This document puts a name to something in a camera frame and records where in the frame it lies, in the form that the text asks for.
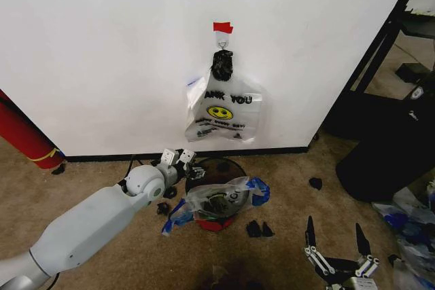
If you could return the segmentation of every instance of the plastic bag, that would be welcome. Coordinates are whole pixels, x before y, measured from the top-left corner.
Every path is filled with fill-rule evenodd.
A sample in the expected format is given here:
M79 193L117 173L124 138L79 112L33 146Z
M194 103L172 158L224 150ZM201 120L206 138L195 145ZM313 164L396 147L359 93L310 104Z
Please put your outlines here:
M261 104L261 91L232 74L232 52L220 50L213 57L211 73L188 86L185 136L189 141L220 136L250 142Z
M399 271L397 276L395 271L395 281L397 278L401 286L397 289L433 289L433 284L435 284L435 215L418 201L408 188L397 192L393 197L393 202L393 204L373 203L373 206L397 231L400 254L408 268L407 271ZM413 284L416 284L416 287L406 287Z
M435 290L435 286L416 275L404 261L397 259L394 261L394 289Z
M428 185L428 202L429 209L435 212L435 180L431 181Z
M239 177L225 184L202 185L191 189L169 214L162 233L168 235L174 225L195 220L231 217L241 209L261 206L271 192L260 178Z

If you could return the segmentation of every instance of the red pole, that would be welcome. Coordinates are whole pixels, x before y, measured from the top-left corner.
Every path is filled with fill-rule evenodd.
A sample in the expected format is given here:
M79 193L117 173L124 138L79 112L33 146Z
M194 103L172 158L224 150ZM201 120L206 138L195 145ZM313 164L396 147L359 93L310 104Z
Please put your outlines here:
M0 90L0 136L42 169L62 163L58 149L14 107Z

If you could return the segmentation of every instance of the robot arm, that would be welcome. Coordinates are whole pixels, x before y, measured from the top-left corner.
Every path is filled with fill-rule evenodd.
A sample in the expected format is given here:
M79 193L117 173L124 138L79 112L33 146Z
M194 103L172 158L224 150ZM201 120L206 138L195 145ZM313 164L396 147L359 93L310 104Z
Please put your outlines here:
M360 225L357 223L357 246L360 252L358 261L324 257L316 248L313 218L308 218L305 231L306 247L303 249L315 271L327 283L327 290L377 290L376 283L371 279L379 265L379 259L371 255L370 243L366 239Z
M190 167L195 153L164 150L156 166L138 166L56 218L29 251L0 261L0 290L38 289L76 268L119 234L142 207L161 197Z

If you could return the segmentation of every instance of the yellow smiley face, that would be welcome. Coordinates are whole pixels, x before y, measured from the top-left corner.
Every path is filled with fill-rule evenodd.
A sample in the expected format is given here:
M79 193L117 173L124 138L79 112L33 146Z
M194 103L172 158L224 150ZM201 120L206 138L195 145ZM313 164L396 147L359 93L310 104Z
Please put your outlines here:
M207 108L207 112L211 117L217 119L229 120L232 118L232 112L223 107L211 106Z

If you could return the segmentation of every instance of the black baseboard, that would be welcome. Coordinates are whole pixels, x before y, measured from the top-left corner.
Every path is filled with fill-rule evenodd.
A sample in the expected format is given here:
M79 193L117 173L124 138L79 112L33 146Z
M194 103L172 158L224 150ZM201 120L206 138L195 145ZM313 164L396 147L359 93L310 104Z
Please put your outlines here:
M222 156L259 156L264 154L287 154L305 153L308 147L276 147L273 149L232 149L227 151L198 151L200 158L216 158ZM136 154L135 159L155 160L159 159L161 153ZM108 161L129 161L132 154L119 154L114 156L67 156L68 162L108 162Z

